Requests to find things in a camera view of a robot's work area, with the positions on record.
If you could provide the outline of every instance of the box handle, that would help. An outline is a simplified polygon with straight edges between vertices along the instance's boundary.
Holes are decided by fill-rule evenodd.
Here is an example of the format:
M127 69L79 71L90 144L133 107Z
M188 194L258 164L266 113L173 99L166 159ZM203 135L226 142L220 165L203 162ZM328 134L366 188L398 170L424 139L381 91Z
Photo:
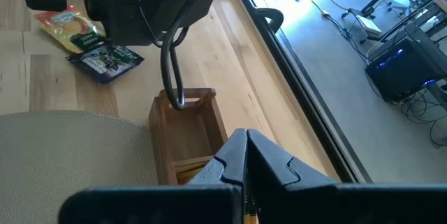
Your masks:
M216 96L216 90L213 88L186 88L184 89L185 99L197 98L198 100L194 102L186 101L184 107L185 108L200 107L204 103L212 100L215 96ZM171 107L165 90L160 91L159 98L161 107L164 108Z

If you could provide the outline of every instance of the wooden box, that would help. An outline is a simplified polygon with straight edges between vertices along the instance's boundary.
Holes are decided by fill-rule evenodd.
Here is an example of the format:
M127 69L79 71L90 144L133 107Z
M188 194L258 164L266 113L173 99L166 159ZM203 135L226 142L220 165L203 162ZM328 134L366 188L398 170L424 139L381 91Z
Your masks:
M154 99L149 128L160 185L178 184L177 175L204 166L227 140L211 88L185 89L185 108L178 112L165 91Z

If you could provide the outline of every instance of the snack bag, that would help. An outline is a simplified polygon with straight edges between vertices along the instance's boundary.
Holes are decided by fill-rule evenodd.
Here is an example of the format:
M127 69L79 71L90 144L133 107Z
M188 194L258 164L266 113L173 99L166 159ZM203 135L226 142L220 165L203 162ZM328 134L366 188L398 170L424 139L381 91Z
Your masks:
M126 47L104 43L90 51L71 55L67 60L95 81L107 84L145 59Z
M39 13L34 18L42 29L74 53L84 52L105 41L91 20L76 11L72 5L63 12Z

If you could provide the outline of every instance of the wooden table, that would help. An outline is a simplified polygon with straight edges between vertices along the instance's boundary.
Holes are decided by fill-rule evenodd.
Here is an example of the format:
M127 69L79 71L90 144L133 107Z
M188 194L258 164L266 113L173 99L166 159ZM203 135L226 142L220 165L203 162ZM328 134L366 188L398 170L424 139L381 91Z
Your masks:
M24 0L0 5L0 114L84 110L147 125L153 98L163 88L158 48L131 47L145 61L111 84L97 84L65 60L68 52L36 26ZM259 129L337 178L240 0L215 1L177 53L185 87L216 89L229 135L236 128Z

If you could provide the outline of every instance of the computer tower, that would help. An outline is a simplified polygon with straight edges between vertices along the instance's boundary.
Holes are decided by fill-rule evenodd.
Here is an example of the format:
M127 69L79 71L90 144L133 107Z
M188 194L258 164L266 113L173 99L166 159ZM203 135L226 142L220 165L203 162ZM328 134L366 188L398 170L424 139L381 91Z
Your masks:
M385 102L400 102L447 77L447 56L412 24L377 51L366 73Z

